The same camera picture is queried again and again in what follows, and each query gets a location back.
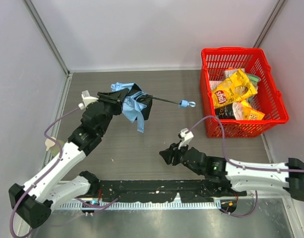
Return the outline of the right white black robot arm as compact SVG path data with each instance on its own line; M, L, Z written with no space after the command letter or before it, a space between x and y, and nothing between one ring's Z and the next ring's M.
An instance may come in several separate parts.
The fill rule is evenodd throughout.
M221 188L234 192L248 190L289 194L304 202L304 162L289 158L286 163L247 163L206 155L196 148L173 143L159 152L168 165L182 164Z

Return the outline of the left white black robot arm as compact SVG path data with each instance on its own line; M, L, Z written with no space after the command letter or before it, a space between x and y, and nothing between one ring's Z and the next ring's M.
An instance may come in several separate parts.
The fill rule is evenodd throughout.
M51 189L102 141L113 118L122 113L129 89L98 93L96 97L82 92L81 124L73 131L59 153L35 176L23 185L13 184L8 193L12 216L20 216L31 228L40 227L51 214L55 203Z

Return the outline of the light blue folding umbrella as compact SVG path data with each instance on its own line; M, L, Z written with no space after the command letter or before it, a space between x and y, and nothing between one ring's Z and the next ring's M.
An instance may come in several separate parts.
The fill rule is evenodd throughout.
M196 102L181 100L175 102L159 97L152 96L142 91L142 89L136 83L120 83L116 82L110 86L113 92L128 89L129 92L122 103L122 113L131 122L137 121L137 131L143 133L145 127L145 121L149 119L153 100L171 103L178 105L179 108L194 108Z

